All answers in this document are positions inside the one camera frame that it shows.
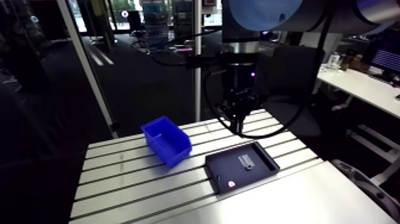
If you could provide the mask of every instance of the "small metal part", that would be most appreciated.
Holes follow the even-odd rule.
[[[251,169],[252,169],[253,167],[249,164],[249,165],[247,165],[245,168],[246,168],[247,171],[251,171]]]

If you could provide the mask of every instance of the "aluminum table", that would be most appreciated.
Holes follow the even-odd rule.
[[[282,125],[253,111],[244,132],[262,135]],[[216,195],[204,170],[205,156],[252,142],[213,120],[180,127],[190,155],[166,168],[143,134],[91,144],[71,211],[70,224],[95,223],[395,223],[329,162],[289,131],[259,140],[281,171]]]

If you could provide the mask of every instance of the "robotic arm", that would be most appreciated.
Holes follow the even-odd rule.
[[[260,31],[322,32],[332,8],[325,30],[330,33],[367,33],[400,20],[400,0],[223,0],[220,61],[226,72],[220,110],[231,132],[242,133],[259,101],[253,87]]]

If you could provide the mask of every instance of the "black tray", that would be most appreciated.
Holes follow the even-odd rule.
[[[275,175],[280,168],[254,142],[206,156],[205,170],[215,193],[224,194]]]

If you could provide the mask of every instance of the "glass wall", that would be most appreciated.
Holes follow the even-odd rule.
[[[140,126],[161,116],[177,125],[194,122],[193,71],[178,64],[193,54],[193,41],[182,39],[158,47],[192,34],[193,2],[77,2],[87,28],[80,38],[120,136],[141,133]],[[114,31],[107,26],[113,22],[110,10]],[[75,24],[79,28],[77,17]]]
[[[88,145],[111,134],[57,1],[0,0],[0,129],[1,223],[67,223]]]

